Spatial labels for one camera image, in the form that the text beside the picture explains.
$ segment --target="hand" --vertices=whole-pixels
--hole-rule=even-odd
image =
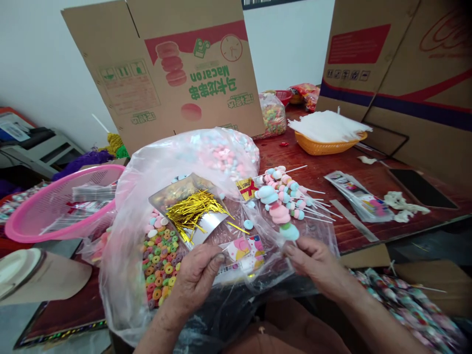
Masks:
[[[309,276],[318,290],[335,302],[351,299],[352,291],[359,288],[358,281],[337,261],[328,247],[310,237],[300,237],[293,244],[284,245],[284,253],[292,261],[295,269]]]
[[[218,246],[201,244],[187,254],[180,265],[172,293],[164,304],[169,302],[183,316],[190,316],[203,305],[225,261],[221,252]]]

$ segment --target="snack bag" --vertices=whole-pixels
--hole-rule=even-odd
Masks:
[[[300,94],[305,100],[305,107],[307,110],[314,112],[318,97],[320,97],[320,88],[313,84],[300,84],[289,87],[294,95]]]
[[[262,115],[264,116],[265,133],[252,137],[253,140],[265,139],[285,133],[287,119],[285,107],[279,98],[270,92],[259,93]]]

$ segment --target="pink basket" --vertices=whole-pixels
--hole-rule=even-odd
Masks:
[[[110,212],[115,209],[114,200],[85,220],[65,229],[40,235],[43,229],[69,211],[67,203],[72,200],[72,187],[86,183],[109,185],[119,179],[124,169],[120,165],[96,166],[51,183],[16,209],[5,225],[6,235],[17,242],[34,243],[50,239],[84,238],[94,229],[109,227],[114,216]]]

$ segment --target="pink marshmallow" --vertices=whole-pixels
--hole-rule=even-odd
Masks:
[[[275,224],[287,224],[288,222],[290,222],[290,220],[291,220],[290,214],[285,214],[284,216],[281,216],[281,217],[272,218],[272,221]]]
[[[271,217],[281,217],[289,213],[289,210],[284,206],[279,206],[275,209],[269,209],[269,214]]]

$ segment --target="smartphone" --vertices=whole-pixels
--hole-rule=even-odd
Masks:
[[[435,208],[459,208],[415,170],[389,169],[388,171],[420,204]]]

